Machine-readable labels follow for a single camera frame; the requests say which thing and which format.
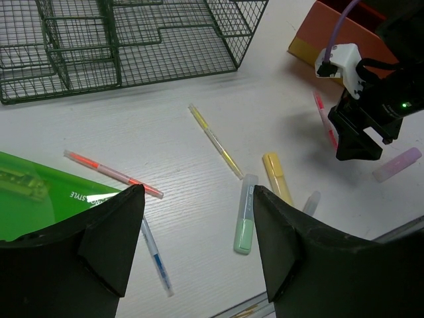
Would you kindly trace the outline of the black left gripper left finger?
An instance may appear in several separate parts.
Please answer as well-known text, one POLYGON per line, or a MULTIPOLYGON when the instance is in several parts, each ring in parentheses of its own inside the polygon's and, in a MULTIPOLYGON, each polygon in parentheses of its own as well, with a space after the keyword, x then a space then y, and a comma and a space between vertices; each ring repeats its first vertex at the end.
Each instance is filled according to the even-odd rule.
POLYGON ((1 241, 2 317, 114 317, 125 296, 145 189, 11 242, 1 241))

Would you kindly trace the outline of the red drawer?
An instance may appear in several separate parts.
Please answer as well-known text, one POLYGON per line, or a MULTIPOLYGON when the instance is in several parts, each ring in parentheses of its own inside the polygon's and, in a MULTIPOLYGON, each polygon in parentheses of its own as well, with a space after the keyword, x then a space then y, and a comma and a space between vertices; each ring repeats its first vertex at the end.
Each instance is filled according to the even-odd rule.
MULTIPOLYGON (((329 40, 339 16, 348 4, 348 1, 315 1, 296 34, 329 40)), ((363 58, 393 64, 397 58, 375 33, 386 19, 387 15, 381 9, 369 1, 361 1, 344 20, 335 43, 354 43, 363 58)))

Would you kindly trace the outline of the thin yellow highlighter pen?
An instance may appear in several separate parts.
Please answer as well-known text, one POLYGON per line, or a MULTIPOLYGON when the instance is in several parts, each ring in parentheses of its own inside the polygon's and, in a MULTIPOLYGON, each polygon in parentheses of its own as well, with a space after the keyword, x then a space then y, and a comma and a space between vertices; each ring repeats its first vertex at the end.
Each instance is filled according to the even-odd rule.
POLYGON ((238 179, 242 180, 244 178, 244 174, 242 173, 241 169, 233 160, 233 158, 229 155, 229 153, 225 150, 215 133, 210 129, 208 123, 198 111, 198 109, 192 103, 189 104, 188 109, 199 124, 199 126, 203 129, 204 133, 207 135, 209 140, 213 143, 214 147, 217 149, 219 154, 223 157, 229 168, 233 171, 233 173, 237 176, 238 179))

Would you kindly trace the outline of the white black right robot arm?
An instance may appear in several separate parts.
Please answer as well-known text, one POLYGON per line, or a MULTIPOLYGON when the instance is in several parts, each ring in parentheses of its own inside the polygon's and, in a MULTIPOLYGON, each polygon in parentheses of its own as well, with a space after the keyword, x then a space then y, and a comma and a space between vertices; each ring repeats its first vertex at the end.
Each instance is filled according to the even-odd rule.
POLYGON ((342 23, 356 4, 351 1, 341 13, 315 62, 317 77, 343 81, 343 94, 328 115, 339 136, 340 161, 380 159, 382 148, 365 129, 373 128, 384 144, 390 144, 398 138, 403 118, 423 110, 423 2, 406 5, 377 29, 397 58, 394 64, 361 57, 354 43, 336 44, 342 23))

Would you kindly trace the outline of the thin pink highlighter pen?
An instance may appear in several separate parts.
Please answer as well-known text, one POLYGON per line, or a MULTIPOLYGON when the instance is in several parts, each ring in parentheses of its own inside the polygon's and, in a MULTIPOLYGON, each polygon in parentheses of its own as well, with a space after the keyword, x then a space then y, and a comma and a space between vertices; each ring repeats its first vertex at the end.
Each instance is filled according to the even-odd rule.
POLYGON ((326 115, 323 100, 322 100, 320 94, 318 93, 318 91, 314 91, 313 92, 313 97, 314 97, 315 104, 317 106, 317 109, 318 109, 318 112, 319 112, 319 115, 320 115, 322 124, 324 126, 325 132, 327 133, 332 146, 336 150, 337 147, 338 147, 337 138, 336 138, 336 136, 334 134, 333 128, 331 126, 331 123, 330 123, 330 121, 329 121, 329 119, 328 119, 328 117, 326 115))

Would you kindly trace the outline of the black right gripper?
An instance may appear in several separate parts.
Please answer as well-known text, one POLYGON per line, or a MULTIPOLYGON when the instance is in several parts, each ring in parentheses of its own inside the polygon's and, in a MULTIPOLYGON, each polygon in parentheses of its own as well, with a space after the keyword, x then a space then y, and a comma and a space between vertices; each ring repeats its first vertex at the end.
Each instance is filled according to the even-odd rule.
POLYGON ((362 59, 356 71, 363 85, 359 98, 343 97, 329 113, 339 137, 336 158, 376 161, 382 148, 364 129, 372 127, 389 144, 398 135, 388 125, 423 110, 423 62, 362 59))

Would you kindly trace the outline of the thin blue pen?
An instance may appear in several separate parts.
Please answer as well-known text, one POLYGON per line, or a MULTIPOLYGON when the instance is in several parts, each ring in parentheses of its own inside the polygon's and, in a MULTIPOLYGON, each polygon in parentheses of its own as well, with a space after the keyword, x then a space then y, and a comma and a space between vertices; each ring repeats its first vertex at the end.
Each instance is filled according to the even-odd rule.
POLYGON ((174 295, 174 291, 169 275, 166 271, 165 265, 162 261, 159 250, 156 246, 156 242, 145 217, 142 220, 141 231, 167 296, 172 297, 174 295))

